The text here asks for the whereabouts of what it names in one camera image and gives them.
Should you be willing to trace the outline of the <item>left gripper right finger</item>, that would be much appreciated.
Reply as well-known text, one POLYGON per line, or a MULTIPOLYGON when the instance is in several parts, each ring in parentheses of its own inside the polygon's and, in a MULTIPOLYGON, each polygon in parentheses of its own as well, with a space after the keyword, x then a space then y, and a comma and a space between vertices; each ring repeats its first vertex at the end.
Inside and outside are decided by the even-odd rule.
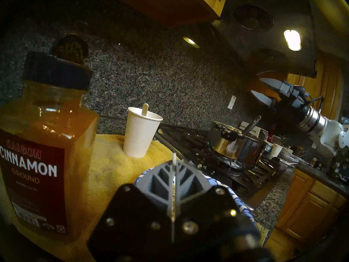
POLYGON ((176 164, 176 262, 260 262, 259 233, 228 186, 176 164))

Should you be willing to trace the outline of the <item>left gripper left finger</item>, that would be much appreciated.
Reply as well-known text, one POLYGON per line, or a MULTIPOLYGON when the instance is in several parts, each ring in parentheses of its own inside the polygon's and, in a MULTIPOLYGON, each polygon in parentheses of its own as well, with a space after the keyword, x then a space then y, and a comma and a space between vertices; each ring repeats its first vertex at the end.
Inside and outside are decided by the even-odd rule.
POLYGON ((168 262, 172 244, 173 162, 121 185, 87 247, 96 262, 168 262))

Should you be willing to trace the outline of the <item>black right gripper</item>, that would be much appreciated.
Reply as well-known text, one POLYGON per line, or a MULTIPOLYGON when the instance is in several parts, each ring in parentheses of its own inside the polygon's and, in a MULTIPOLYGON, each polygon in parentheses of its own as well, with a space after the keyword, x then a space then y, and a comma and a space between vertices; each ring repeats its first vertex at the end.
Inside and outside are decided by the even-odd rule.
POLYGON ((286 81, 280 81, 273 78, 259 78, 268 88, 276 92, 280 101, 265 96, 262 93, 251 90, 252 95, 261 104, 272 107, 281 118, 294 123, 300 124, 310 112, 310 103, 306 99, 306 90, 303 86, 293 86, 286 81))

